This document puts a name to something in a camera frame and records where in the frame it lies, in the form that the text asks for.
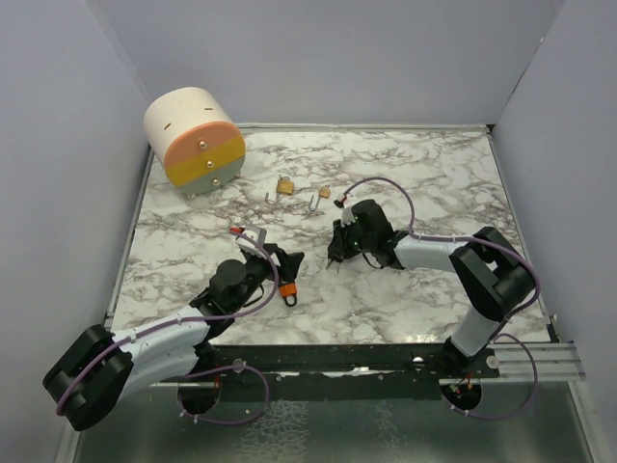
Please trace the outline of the large brass padlock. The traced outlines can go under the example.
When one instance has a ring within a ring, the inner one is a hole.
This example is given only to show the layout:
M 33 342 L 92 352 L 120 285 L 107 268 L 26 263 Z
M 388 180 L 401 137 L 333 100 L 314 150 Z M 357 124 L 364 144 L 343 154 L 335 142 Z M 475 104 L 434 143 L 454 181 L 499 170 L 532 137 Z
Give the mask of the large brass padlock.
M 267 204 L 276 204 L 281 196 L 291 196 L 294 193 L 294 182 L 289 177 L 280 177 L 277 182 L 275 196 L 270 198 L 270 194 L 266 193 L 264 201 Z

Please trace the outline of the small brass padlock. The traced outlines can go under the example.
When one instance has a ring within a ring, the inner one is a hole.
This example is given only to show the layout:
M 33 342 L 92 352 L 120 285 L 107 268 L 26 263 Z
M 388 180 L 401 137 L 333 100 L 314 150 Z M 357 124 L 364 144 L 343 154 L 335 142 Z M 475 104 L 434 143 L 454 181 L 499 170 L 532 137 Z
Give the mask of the small brass padlock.
M 323 185 L 318 188 L 317 192 L 311 196 L 308 202 L 308 211 L 315 212 L 322 200 L 327 200 L 331 196 L 331 189 L 329 185 Z

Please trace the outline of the black head key bunch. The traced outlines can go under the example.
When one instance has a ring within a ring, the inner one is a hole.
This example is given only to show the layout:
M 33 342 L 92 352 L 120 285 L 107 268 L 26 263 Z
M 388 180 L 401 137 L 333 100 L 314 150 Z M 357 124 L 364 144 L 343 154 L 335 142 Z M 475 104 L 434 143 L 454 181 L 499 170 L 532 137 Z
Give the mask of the black head key bunch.
M 344 262 L 343 258 L 336 257 L 336 256 L 328 256 L 327 260 L 328 260 L 328 262 L 327 262 L 327 265 L 326 265 L 326 269 L 327 270 L 333 270 L 336 273 L 338 273 L 340 271 L 340 266 Z

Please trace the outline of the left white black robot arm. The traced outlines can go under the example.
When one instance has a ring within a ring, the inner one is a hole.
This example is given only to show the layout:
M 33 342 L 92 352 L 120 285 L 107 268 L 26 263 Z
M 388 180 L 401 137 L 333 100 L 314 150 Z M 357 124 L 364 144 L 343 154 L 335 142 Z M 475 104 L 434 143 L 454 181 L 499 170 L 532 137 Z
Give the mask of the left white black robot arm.
M 121 399 L 156 382 L 206 378 L 213 367 L 210 341 L 269 303 L 254 296 L 265 281 L 275 287 L 294 283 L 304 258 L 267 243 L 254 255 L 221 262 L 206 289 L 167 317 L 116 332 L 101 324 L 87 328 L 42 379 L 57 414 L 83 431 Z

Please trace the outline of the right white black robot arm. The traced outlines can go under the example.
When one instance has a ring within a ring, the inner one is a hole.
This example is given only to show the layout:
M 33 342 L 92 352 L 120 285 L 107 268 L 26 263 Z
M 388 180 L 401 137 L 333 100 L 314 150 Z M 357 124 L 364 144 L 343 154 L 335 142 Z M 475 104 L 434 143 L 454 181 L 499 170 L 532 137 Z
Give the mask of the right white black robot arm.
M 379 268 L 457 275 L 470 308 L 443 353 L 444 369 L 455 377 L 474 370 L 477 354 L 506 318 L 528 296 L 538 295 L 533 268 L 497 229 L 485 227 L 472 236 L 453 238 L 397 231 L 373 200 L 343 208 L 333 221 L 328 260 L 341 263 L 358 255 L 371 255 Z

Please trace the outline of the orange black padlock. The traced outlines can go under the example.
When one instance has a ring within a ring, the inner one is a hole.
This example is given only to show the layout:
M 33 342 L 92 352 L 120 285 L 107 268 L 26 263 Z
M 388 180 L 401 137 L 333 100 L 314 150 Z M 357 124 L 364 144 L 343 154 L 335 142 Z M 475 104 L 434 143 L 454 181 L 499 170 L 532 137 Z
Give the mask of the orange black padlock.
M 289 308 L 293 308 L 297 305 L 298 303 L 298 298 L 297 298 L 297 287 L 295 283 L 287 283 L 285 285 L 281 285 L 279 287 L 279 292 L 280 295 L 283 299 L 284 304 L 289 307 Z

